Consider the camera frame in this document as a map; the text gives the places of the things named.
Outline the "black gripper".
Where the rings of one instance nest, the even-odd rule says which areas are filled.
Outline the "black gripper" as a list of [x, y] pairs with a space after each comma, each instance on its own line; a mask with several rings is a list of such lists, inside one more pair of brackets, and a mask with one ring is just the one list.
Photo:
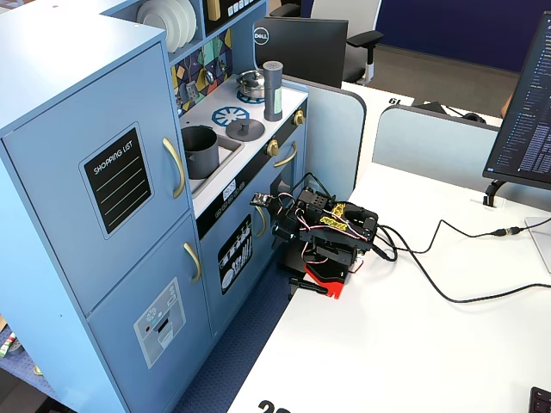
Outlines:
[[288, 241], [290, 247], [298, 247], [301, 244], [300, 230], [305, 230], [306, 225], [302, 223], [306, 211], [306, 204], [302, 200], [291, 200], [290, 198], [279, 198], [280, 206], [276, 222], [272, 225], [274, 236], [273, 246], [279, 246]]

